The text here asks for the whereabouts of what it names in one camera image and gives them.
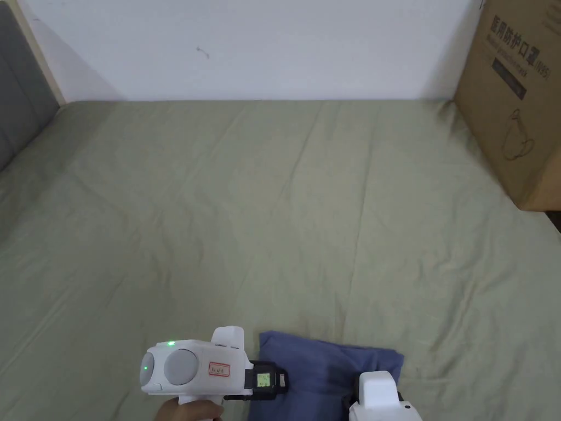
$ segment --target bed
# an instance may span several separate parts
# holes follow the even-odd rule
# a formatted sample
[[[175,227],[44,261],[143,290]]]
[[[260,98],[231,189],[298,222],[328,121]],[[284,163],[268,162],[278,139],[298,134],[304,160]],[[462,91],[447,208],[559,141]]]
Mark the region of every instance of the bed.
[[[396,349],[425,420],[558,418],[560,235],[453,103],[51,114],[0,173],[2,419],[151,419],[145,350],[228,324]]]

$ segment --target red label sticker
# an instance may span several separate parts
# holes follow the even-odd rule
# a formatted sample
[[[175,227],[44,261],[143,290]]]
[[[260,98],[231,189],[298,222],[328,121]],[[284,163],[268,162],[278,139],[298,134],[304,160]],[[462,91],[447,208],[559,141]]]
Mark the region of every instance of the red label sticker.
[[[230,377],[230,366],[228,364],[210,363],[209,375],[218,377]]]

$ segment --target white robotic device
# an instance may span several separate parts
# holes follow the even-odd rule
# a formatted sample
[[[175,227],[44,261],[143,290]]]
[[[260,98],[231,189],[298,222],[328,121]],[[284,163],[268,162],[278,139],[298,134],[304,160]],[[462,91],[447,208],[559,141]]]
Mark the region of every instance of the white robotic device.
[[[219,327],[210,342],[181,340],[151,347],[140,365],[141,389],[179,396],[179,404],[208,399],[272,400],[289,388],[288,373],[270,361],[249,361],[241,327]],[[388,372],[360,375],[350,421],[421,421],[409,402],[400,402]]]

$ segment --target human hand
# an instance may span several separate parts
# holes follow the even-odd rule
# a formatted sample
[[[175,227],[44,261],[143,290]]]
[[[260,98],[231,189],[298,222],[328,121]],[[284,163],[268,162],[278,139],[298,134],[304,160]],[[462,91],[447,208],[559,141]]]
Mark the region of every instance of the human hand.
[[[170,399],[160,407],[154,421],[202,421],[220,419],[224,408],[211,401],[193,401],[179,405],[178,398]]]

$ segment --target folded blue fabric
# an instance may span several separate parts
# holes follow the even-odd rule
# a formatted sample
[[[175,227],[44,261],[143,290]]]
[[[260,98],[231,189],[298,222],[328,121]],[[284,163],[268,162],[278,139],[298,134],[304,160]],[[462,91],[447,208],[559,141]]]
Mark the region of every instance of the folded blue fabric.
[[[288,372],[289,390],[273,401],[252,401],[248,421],[348,420],[342,399],[355,378],[389,371],[398,381],[403,355],[391,349],[342,346],[280,332],[259,335],[259,359]]]

